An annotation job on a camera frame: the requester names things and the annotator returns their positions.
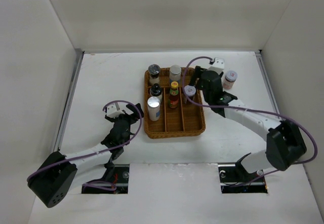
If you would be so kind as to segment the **silver-lid salt shaker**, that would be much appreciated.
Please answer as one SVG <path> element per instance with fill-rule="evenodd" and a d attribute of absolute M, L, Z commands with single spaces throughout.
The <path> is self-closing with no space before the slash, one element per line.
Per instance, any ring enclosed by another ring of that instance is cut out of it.
<path fill-rule="evenodd" d="M 178 65 L 173 65 L 169 69 L 169 81 L 180 83 L 182 68 Z"/>
<path fill-rule="evenodd" d="M 152 121 L 157 121 L 160 117 L 160 100 L 158 97 L 149 97 L 147 100 L 149 118 Z"/>

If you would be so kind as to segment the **red-label spice jar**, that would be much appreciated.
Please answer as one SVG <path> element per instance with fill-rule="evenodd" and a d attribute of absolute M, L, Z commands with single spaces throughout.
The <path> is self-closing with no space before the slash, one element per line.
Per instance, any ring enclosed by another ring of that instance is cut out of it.
<path fill-rule="evenodd" d="M 194 101 L 195 94 L 196 94 L 195 86 L 186 85 L 183 90 L 183 103 L 185 104 L 189 103 L 186 95 L 189 97 L 190 100 Z"/>
<path fill-rule="evenodd" d="M 229 90 L 229 89 L 231 89 L 233 87 L 236 80 L 237 80 L 237 73 L 235 71 L 233 71 L 233 70 L 229 70 L 225 74 L 222 87 L 224 89 Z"/>

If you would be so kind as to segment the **black-cap white spice jar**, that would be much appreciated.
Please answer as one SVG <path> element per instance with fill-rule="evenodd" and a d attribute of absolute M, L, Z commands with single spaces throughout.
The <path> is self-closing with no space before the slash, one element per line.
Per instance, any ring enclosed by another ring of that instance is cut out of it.
<path fill-rule="evenodd" d="M 157 97 L 160 101 L 163 99 L 163 90 L 158 83 L 155 83 L 150 88 L 150 95 Z"/>

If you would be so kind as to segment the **yellow-cap red sauce bottle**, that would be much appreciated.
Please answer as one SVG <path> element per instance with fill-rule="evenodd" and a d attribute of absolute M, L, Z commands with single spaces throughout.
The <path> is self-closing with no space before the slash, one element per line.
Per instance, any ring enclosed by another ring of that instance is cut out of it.
<path fill-rule="evenodd" d="M 170 108 L 176 108 L 178 106 L 179 96 L 179 83 L 172 81 L 168 99 L 168 105 Z"/>

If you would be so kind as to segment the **clear-lid white spice jar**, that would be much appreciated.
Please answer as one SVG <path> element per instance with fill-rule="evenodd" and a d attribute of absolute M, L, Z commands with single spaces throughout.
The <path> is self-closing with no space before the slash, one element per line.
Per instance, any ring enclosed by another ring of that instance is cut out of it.
<path fill-rule="evenodd" d="M 148 67 L 149 72 L 149 84 L 153 86 L 154 84 L 159 84 L 159 74 L 160 66 L 157 64 L 152 64 Z"/>

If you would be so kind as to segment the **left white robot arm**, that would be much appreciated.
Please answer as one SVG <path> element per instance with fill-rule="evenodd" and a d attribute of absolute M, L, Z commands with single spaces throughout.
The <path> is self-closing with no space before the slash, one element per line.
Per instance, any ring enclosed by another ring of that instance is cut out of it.
<path fill-rule="evenodd" d="M 77 186 L 105 192 L 117 190 L 118 175 L 114 173 L 113 162 L 136 137 L 131 126 L 141 123 L 144 117 L 140 104 L 126 102 L 126 107 L 131 114 L 119 108 L 118 100 L 104 106 L 105 119 L 113 127 L 99 144 L 74 154 L 55 151 L 27 178 L 28 187 L 46 207 L 59 204 Z"/>

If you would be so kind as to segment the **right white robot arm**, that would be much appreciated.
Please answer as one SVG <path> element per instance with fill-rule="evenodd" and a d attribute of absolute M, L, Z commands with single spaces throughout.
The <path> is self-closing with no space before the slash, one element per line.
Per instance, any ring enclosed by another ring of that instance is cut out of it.
<path fill-rule="evenodd" d="M 248 153 L 236 162 L 236 178 L 247 181 L 253 173 L 268 168 L 287 170 L 307 151 L 299 127 L 289 120 L 273 119 L 264 113 L 247 110 L 241 100 L 223 90 L 221 77 L 212 68 L 196 66 L 189 84 L 202 91 L 213 112 L 245 126 L 266 142 L 264 150 Z"/>

